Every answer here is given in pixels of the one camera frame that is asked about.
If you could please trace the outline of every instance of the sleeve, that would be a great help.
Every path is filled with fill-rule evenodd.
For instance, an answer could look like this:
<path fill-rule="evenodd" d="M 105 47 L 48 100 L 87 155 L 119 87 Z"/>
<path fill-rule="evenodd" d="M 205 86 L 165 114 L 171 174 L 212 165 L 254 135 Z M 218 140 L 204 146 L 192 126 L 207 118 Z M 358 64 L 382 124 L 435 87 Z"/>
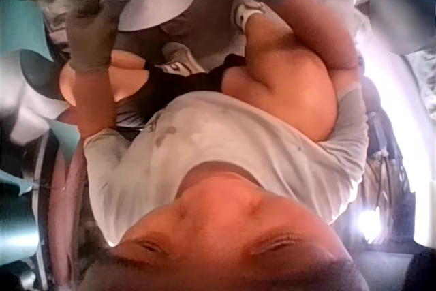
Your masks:
<path fill-rule="evenodd" d="M 112 236 L 113 233 L 109 233 L 113 229 L 109 222 L 114 221 L 115 217 L 108 219 L 112 211 L 105 209 L 108 202 L 114 202 L 114 195 L 110 188 L 111 176 L 114 175 L 129 147 L 129 141 L 113 129 L 104 129 L 84 142 L 91 208 L 100 230 L 106 240 L 110 241 L 115 238 Z"/>
<path fill-rule="evenodd" d="M 338 118 L 333 133 L 319 145 L 333 156 L 351 181 L 362 178 L 367 159 L 368 125 L 362 88 L 354 83 L 338 95 Z"/>

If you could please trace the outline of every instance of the closed eye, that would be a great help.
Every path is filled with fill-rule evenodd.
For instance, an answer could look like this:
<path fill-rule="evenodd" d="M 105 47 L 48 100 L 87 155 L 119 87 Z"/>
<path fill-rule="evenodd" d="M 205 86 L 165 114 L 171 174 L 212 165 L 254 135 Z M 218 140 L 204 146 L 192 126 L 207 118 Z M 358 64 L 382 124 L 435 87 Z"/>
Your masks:
<path fill-rule="evenodd" d="M 152 241 L 147 241 L 147 240 L 135 240 L 134 241 L 137 245 L 141 246 L 142 248 L 144 248 L 145 250 L 152 252 L 154 254 L 166 254 L 166 252 L 160 247 L 158 246 L 158 244 L 152 242 Z"/>
<path fill-rule="evenodd" d="M 301 238 L 298 236 L 281 236 L 279 238 L 275 238 L 272 241 L 267 241 L 261 243 L 259 246 L 254 247 L 252 251 L 250 251 L 250 254 L 255 256 L 259 254 L 264 254 L 267 252 L 273 252 L 280 250 L 284 247 L 289 247 L 292 245 L 299 244 L 301 242 Z"/>

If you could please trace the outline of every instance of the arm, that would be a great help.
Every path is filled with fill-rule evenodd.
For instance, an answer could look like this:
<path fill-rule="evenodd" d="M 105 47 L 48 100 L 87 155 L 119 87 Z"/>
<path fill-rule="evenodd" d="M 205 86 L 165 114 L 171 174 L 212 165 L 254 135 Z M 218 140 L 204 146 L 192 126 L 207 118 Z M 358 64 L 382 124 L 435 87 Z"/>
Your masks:
<path fill-rule="evenodd" d="M 272 9 L 330 71 L 358 68 L 357 53 L 347 29 L 317 0 L 283 0 Z"/>
<path fill-rule="evenodd" d="M 77 125 L 83 138 L 115 127 L 115 101 L 107 71 L 76 72 L 74 97 Z"/>
<path fill-rule="evenodd" d="M 337 93 L 359 81 L 358 58 L 346 28 L 317 0 L 259 0 L 293 28 L 329 70 Z"/>
<path fill-rule="evenodd" d="M 67 17 L 70 66 L 76 71 L 74 97 L 78 128 L 83 138 L 116 122 L 108 67 L 119 16 L 129 0 L 82 0 Z"/>

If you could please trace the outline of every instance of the black shorts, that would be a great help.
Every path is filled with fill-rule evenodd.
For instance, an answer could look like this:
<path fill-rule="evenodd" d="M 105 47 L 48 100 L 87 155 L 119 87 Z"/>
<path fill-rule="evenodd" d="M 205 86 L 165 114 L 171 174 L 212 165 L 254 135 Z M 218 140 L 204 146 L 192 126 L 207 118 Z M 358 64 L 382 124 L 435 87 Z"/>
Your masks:
<path fill-rule="evenodd" d="M 209 73 L 185 77 L 165 73 L 146 63 L 144 68 L 149 71 L 149 79 L 136 93 L 116 104 L 116 124 L 124 131 L 142 129 L 156 112 L 181 95 L 194 91 L 222 92 L 224 72 L 228 68 L 244 65 L 244 57 L 231 54 L 225 58 L 223 65 Z"/>

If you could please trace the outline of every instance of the bare leg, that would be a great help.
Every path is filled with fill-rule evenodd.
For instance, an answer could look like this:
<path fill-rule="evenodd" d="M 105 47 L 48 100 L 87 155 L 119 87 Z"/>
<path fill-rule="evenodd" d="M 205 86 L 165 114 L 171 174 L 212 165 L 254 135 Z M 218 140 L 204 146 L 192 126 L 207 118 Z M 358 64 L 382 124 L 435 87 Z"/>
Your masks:
<path fill-rule="evenodd" d="M 337 101 L 322 60 L 289 27 L 263 14 L 249 17 L 245 34 L 247 66 L 226 72 L 223 92 L 282 119 L 314 142 L 326 140 Z"/>

